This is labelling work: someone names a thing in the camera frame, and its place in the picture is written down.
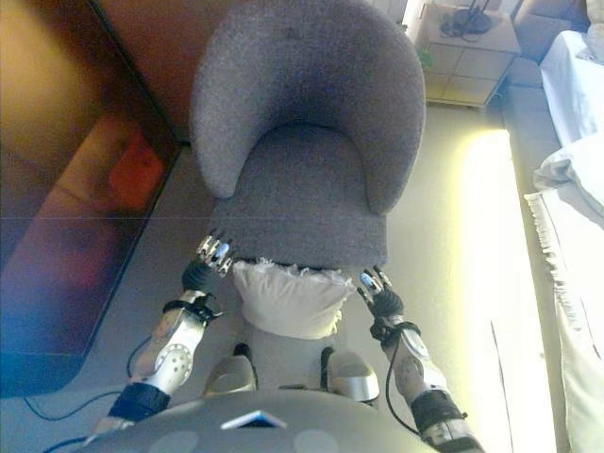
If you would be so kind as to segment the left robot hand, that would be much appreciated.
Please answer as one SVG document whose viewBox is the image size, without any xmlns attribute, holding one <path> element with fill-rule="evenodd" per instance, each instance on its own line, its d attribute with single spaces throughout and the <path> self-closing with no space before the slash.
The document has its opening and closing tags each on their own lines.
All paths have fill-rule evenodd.
<svg viewBox="0 0 604 453">
<path fill-rule="evenodd" d="M 234 245 L 223 240 L 213 229 L 196 247 L 194 258 L 183 272 L 181 283 L 184 291 L 211 294 L 225 277 L 234 262 Z"/>
</svg>

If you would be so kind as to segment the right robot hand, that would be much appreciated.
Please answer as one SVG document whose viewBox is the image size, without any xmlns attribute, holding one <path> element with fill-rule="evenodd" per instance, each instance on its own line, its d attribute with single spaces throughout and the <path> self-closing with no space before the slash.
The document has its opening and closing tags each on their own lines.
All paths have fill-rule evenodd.
<svg viewBox="0 0 604 453">
<path fill-rule="evenodd" d="M 392 281 L 377 265 L 372 271 L 360 272 L 359 281 L 357 292 L 374 317 L 389 318 L 403 313 L 402 300 L 394 292 Z"/>
</svg>

